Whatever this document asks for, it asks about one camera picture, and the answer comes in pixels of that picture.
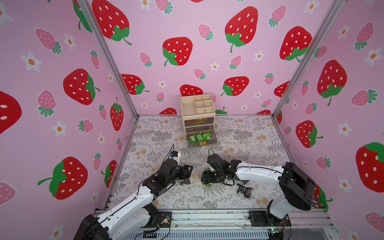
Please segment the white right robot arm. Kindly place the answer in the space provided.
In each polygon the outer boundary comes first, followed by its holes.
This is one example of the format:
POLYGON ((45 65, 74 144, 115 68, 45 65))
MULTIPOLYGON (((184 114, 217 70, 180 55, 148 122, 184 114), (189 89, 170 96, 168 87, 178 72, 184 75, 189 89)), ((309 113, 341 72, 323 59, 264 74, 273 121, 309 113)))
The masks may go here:
POLYGON ((263 167, 240 160, 226 160, 217 154, 207 160, 210 169, 202 173, 201 182, 223 184, 226 180, 255 181, 281 188, 282 194, 271 200, 265 212, 269 222, 284 219, 295 210, 312 209, 316 183, 294 163, 287 162, 282 167, 263 167))

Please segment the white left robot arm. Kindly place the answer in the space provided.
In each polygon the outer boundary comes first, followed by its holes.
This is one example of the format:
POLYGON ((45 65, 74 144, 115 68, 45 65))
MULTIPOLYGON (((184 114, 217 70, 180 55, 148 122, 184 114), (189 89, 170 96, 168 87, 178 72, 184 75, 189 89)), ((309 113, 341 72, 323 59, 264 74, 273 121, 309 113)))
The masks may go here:
POLYGON ((121 240, 133 231, 157 220, 153 201, 164 194, 169 185, 190 183, 194 167, 180 166, 174 159, 165 160, 159 171, 139 184, 138 190, 114 208, 98 215, 88 215, 81 222, 75 240, 121 240))

